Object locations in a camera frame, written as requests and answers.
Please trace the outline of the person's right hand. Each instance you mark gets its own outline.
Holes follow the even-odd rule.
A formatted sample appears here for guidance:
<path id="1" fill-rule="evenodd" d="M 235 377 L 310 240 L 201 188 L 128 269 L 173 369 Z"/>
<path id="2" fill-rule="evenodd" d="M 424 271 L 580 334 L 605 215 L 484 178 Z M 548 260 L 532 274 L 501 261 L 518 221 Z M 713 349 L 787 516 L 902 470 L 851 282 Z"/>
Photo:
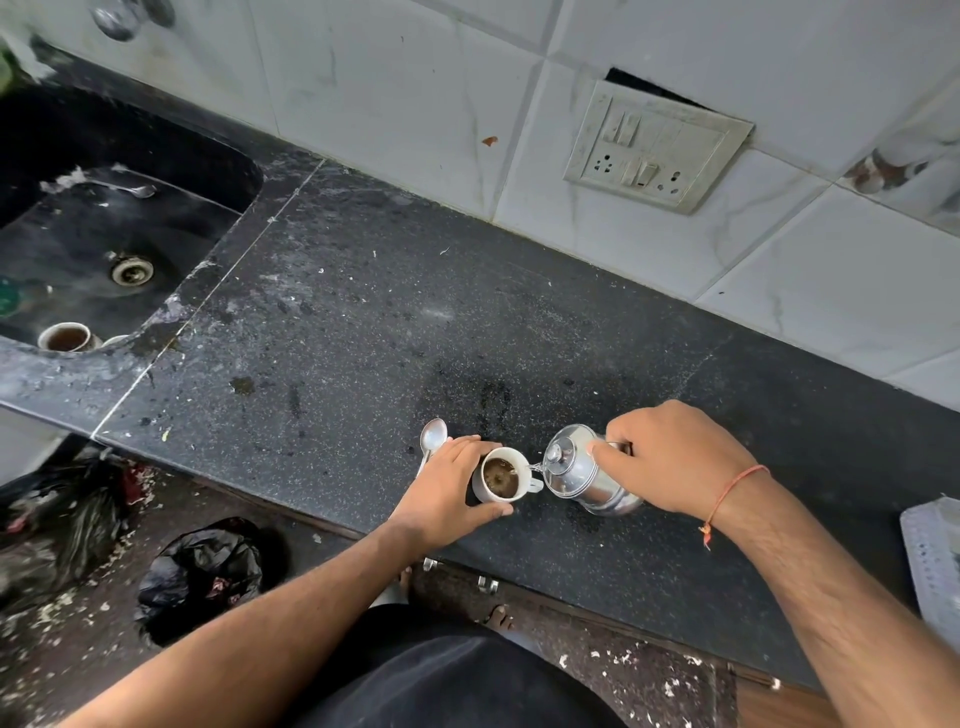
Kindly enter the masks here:
<path id="1" fill-rule="evenodd" d="M 611 420 L 606 441 L 631 443 L 631 457 L 611 453 L 599 468 L 643 501 L 706 520 L 729 484 L 758 462 L 702 410 L 677 399 Z"/>

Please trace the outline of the person's left hand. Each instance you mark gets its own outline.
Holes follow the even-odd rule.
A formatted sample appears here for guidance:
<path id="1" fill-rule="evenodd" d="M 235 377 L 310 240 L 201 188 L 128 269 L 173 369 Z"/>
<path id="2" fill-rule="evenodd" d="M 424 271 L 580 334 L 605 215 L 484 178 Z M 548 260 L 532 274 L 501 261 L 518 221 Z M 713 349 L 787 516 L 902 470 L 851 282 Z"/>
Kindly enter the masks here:
<path id="1" fill-rule="evenodd" d="M 468 505 L 467 487 L 477 465 L 498 447 L 477 434 L 448 439 L 414 479 L 388 518 L 392 528 L 412 538 L 414 555 L 437 551 L 482 527 L 461 525 L 457 515 Z"/>

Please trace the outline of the small steel kettle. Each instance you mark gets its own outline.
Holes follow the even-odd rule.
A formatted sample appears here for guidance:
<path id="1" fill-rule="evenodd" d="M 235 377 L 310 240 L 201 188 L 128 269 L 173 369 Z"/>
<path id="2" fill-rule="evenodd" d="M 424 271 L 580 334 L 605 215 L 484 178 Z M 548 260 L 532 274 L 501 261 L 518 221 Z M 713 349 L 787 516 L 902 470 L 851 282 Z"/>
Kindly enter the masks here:
<path id="1" fill-rule="evenodd" d="M 644 500 L 621 487 L 597 465 L 587 450 L 597 439 L 597 433 L 587 425 L 567 425 L 546 445 L 534 470 L 553 495 L 580 504 L 594 516 L 628 515 Z"/>

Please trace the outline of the white ceramic cup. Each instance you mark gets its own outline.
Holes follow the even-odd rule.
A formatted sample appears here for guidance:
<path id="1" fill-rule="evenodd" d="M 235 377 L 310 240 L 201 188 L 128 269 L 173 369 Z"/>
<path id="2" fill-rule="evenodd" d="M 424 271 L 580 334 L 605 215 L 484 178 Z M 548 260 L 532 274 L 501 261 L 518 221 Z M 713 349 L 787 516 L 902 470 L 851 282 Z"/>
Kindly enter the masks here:
<path id="1" fill-rule="evenodd" d="M 471 491 L 483 504 L 512 504 L 543 491 L 545 483 L 518 450 L 498 446 L 481 459 L 471 477 Z"/>

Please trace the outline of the steel spoon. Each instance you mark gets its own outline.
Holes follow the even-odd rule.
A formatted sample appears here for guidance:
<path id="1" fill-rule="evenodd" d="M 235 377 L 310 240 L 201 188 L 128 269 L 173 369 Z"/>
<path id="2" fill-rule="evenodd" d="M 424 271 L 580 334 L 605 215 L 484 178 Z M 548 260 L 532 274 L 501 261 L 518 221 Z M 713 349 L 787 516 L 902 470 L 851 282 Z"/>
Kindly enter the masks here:
<path id="1" fill-rule="evenodd" d="M 442 418 L 432 418 L 426 422 L 418 439 L 422 458 L 415 475 L 416 478 L 421 475 L 432 456 L 449 441 L 449 437 L 448 425 Z"/>

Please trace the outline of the person's right forearm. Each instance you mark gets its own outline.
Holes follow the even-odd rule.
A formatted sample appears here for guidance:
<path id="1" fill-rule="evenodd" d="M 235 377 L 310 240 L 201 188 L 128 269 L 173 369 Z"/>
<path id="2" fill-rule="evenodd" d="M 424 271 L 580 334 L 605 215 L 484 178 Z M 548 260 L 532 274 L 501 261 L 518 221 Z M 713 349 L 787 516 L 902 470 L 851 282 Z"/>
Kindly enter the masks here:
<path id="1" fill-rule="evenodd" d="M 846 728 L 960 728 L 960 656 L 758 467 L 709 523 L 761 574 Z"/>

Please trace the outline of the person's left forearm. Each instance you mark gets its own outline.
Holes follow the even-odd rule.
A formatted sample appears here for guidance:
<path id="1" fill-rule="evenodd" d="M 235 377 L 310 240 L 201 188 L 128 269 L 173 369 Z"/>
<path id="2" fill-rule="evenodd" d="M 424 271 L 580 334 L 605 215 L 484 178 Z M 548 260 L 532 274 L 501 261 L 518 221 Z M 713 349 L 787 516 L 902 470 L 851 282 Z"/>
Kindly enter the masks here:
<path id="1" fill-rule="evenodd" d="M 141 664 L 58 728 L 258 728 L 275 722 L 359 617 L 433 544 L 391 517 L 328 562 Z"/>

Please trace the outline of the person's black shorts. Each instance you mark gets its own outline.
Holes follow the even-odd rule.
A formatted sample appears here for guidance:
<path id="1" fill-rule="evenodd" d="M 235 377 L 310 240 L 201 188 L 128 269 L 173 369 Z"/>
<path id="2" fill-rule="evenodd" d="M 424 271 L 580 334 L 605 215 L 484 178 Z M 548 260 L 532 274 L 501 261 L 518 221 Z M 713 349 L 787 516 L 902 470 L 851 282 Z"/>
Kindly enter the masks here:
<path id="1" fill-rule="evenodd" d="M 351 635 L 277 728 L 626 728 L 557 665 L 476 624 Z"/>

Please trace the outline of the black garbage bag bin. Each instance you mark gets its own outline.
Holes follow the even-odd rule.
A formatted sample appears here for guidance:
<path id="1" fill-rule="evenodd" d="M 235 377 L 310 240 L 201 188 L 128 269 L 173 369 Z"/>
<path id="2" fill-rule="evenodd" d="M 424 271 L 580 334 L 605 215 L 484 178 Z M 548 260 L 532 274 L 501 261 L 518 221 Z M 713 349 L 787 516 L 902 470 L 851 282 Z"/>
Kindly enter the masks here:
<path id="1" fill-rule="evenodd" d="M 291 553 L 282 533 L 230 516 L 180 534 L 150 562 L 137 589 L 134 623 L 164 649 L 282 583 Z"/>

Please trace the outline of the white plastic basket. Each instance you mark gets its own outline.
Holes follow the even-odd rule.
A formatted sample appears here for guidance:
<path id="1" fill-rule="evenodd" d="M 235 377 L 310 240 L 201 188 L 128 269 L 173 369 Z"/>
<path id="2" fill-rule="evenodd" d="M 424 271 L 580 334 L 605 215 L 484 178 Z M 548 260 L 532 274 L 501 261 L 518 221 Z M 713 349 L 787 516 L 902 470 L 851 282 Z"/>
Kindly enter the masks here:
<path id="1" fill-rule="evenodd" d="M 919 613 L 960 653 L 960 499 L 909 508 L 899 524 Z"/>

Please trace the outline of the crumpled black plastic bag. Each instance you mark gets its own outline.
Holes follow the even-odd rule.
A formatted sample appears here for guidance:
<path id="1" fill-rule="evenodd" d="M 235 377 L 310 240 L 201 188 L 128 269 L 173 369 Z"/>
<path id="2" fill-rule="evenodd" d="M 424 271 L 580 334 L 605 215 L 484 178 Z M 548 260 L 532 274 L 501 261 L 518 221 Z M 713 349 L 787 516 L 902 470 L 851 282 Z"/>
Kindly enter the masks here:
<path id="1" fill-rule="evenodd" d="M 124 469 L 99 456 L 43 466 L 0 485 L 0 615 L 78 585 L 126 531 Z"/>

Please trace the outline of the white cup in sink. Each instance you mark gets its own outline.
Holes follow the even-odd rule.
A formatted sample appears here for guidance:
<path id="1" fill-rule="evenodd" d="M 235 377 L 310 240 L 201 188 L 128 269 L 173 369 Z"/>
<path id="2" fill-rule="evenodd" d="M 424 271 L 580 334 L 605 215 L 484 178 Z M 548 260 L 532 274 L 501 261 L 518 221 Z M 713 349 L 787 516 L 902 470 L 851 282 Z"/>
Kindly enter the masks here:
<path id="1" fill-rule="evenodd" d="M 80 354 L 101 348 L 103 341 L 84 323 L 62 321 L 44 329 L 36 346 L 51 353 Z"/>

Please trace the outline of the black stone sink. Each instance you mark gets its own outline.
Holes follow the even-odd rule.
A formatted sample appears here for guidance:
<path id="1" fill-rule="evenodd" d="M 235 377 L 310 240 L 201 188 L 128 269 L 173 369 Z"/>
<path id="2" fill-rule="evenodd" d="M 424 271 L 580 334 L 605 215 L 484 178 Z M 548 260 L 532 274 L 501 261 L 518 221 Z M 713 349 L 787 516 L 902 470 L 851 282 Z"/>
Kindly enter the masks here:
<path id="1" fill-rule="evenodd" d="M 96 185 L 153 185 L 138 200 Z M 128 103 L 56 85 L 0 95 L 0 277 L 22 304 L 0 337 L 36 347 L 48 327 L 134 334 L 256 200 L 263 176 L 241 151 Z M 113 283 L 118 258 L 153 279 Z"/>

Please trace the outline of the white wall switchboard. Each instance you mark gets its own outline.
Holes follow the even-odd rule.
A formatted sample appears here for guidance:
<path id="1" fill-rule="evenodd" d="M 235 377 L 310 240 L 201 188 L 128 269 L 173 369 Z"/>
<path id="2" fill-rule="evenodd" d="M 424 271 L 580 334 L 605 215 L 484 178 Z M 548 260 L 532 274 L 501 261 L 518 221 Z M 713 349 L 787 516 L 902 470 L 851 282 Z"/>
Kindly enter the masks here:
<path id="1" fill-rule="evenodd" d="M 754 129 L 745 120 L 598 80 L 562 177 L 690 215 Z"/>

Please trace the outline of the steel wall tap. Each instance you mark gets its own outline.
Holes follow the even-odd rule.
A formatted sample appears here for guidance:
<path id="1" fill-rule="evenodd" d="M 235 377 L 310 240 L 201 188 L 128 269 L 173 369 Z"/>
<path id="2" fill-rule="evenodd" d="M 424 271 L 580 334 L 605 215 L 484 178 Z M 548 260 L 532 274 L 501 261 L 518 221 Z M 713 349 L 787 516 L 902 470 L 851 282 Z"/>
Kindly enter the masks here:
<path id="1" fill-rule="evenodd" d="M 118 43 L 133 40 L 145 23 L 172 29 L 176 11 L 171 0 L 85 0 L 96 27 Z"/>

